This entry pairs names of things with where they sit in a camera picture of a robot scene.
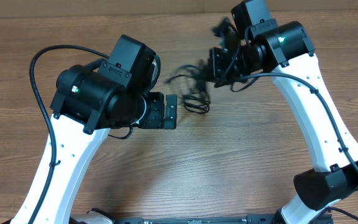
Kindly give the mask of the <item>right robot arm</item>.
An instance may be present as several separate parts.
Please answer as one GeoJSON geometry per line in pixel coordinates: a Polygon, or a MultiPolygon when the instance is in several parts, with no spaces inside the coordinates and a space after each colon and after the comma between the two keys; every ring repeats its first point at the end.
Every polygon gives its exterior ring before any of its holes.
{"type": "Polygon", "coordinates": [[[278,25],[264,1],[242,1],[213,29],[207,78],[215,87],[251,86],[269,77],[287,100],[306,140],[312,168],[297,174],[295,197],[262,223],[330,223],[324,214],[358,191],[358,143],[324,84],[315,47],[297,21],[278,25]]]}

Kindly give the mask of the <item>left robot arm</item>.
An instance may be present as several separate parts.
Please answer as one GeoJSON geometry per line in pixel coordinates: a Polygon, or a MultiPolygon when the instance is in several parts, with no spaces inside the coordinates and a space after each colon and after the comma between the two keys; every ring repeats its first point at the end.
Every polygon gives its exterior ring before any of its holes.
{"type": "Polygon", "coordinates": [[[175,129],[177,96],[154,91],[159,56],[144,43],[120,36],[110,55],[59,74],[44,154],[13,223],[113,223],[94,208],[72,215],[88,166],[112,129],[175,129]]]}

